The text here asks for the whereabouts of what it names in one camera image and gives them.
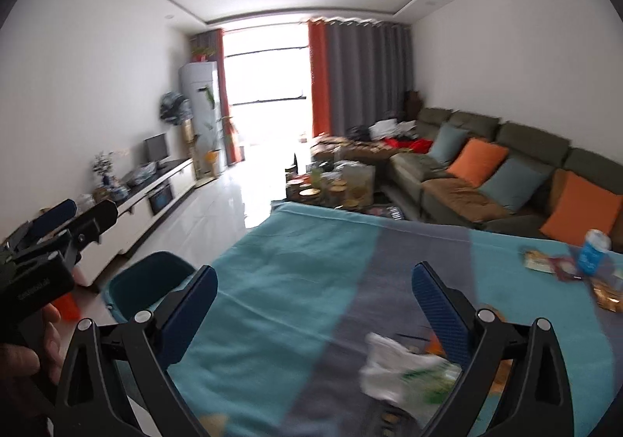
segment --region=gray stripe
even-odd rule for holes
[[[577,261],[580,248],[569,246],[569,250],[573,258]],[[613,272],[614,263],[612,262],[612,258],[605,256],[596,275],[601,279],[610,280]],[[610,342],[612,356],[614,357],[614,365],[612,368],[614,370],[614,395],[616,395],[623,385],[623,333],[621,333],[621,315],[617,312],[602,309],[597,305],[596,299],[593,299],[593,302],[595,316],[599,320],[601,330]]]
[[[371,403],[359,388],[359,369],[368,353],[365,335],[374,332],[394,339],[397,333],[428,336],[424,329],[428,322],[411,292],[411,269],[418,262],[429,262],[449,287],[474,300],[467,229],[389,220],[386,226],[353,302],[282,421],[279,435],[334,435],[335,428],[297,433],[310,421],[332,421],[340,436],[360,435]]]

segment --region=red cloth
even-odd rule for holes
[[[307,23],[311,65],[311,136],[331,133],[331,103],[327,63],[326,23]]]
[[[216,32],[216,68],[219,72],[219,97],[220,114],[223,117],[223,135],[225,141],[225,155],[227,164],[233,165],[242,161],[241,151],[238,145],[238,132],[234,128],[229,115],[229,102],[227,101],[227,83],[225,81],[225,53],[223,52],[223,30]]]
[[[387,145],[396,149],[410,149],[413,152],[419,152],[419,154],[426,154],[432,146],[432,140],[417,139],[409,142],[399,142],[396,139],[383,139]]]

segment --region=light blue pillow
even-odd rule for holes
[[[439,161],[442,165],[448,166],[454,161],[454,158],[457,157],[459,152],[461,152],[461,149],[463,149],[468,135],[469,132],[467,130],[457,128],[452,124],[444,122],[439,129],[437,138],[432,144],[428,155]]]
[[[493,201],[517,212],[545,182],[547,174],[538,172],[517,158],[507,159],[479,191]]]

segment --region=tv stand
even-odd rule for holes
[[[173,199],[153,214],[148,194],[166,181],[171,185]],[[117,223],[102,233],[100,243],[93,242],[82,251],[82,259],[73,271],[76,283],[91,286],[116,255],[127,253],[171,207],[194,189],[194,184],[192,160],[186,159],[165,161],[152,177],[131,188],[128,197],[117,202]]]

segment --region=throw pillow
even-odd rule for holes
[[[470,139],[448,173],[477,188],[487,180],[509,154],[509,149],[484,140]]]
[[[551,190],[549,191],[549,198],[547,199],[547,212],[549,214],[552,214],[553,211],[556,210],[556,205],[558,205],[560,197],[563,195],[563,189],[565,189],[566,182],[567,171],[557,168],[551,179]]]
[[[479,191],[502,207],[517,212],[545,179],[547,174],[537,172],[517,158],[509,158]]]
[[[469,132],[444,122],[428,155],[442,165],[449,165],[463,148]]]
[[[563,194],[556,210],[541,227],[541,233],[554,240],[581,246],[586,232],[593,228],[610,234],[622,203],[622,196],[567,172]]]

